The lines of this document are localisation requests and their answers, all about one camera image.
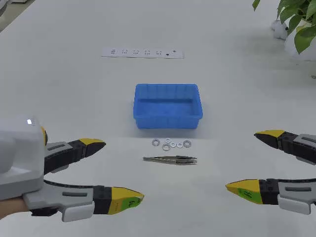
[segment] green label sticker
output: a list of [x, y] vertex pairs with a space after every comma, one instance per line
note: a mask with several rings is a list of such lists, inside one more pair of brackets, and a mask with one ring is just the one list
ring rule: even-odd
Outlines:
[[130, 197], [122, 202], [122, 211], [131, 207], [136, 207], [140, 204], [141, 200], [138, 197]]
[[238, 189], [238, 195], [248, 201], [262, 204], [261, 194], [255, 193], [246, 189]]

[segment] white pot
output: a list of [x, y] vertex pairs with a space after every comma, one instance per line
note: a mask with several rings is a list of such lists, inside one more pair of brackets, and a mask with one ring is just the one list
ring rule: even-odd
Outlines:
[[[298, 27], [309, 27], [311, 24], [306, 23], [305, 21], [301, 21]], [[307, 60], [307, 61], [315, 61], [316, 60], [316, 39], [313, 39], [311, 42], [311, 46], [305, 49], [301, 54], [298, 54], [295, 44], [294, 38], [297, 33], [297, 28], [286, 38], [285, 41], [285, 51], [288, 52], [291, 56], [298, 60]]]

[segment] white device housing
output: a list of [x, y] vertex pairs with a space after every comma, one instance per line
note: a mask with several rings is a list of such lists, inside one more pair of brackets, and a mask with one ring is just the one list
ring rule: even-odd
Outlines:
[[42, 188], [44, 134], [34, 116], [0, 120], [0, 200]]

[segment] human hand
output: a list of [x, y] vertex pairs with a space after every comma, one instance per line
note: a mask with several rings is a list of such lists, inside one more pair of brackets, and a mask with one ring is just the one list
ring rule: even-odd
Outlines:
[[0, 201], [0, 219], [17, 212], [27, 211], [29, 209], [21, 197]]

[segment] printed symbol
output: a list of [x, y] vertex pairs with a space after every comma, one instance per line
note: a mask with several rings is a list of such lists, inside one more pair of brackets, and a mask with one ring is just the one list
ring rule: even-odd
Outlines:
[[128, 207], [131, 207], [134, 203], [135, 201], [129, 201]]
[[244, 196], [244, 197], [248, 197], [249, 199], [252, 199], [252, 193], [247, 191], [247, 190], [244, 190], [244, 189], [239, 189], [238, 190], [239, 193]]

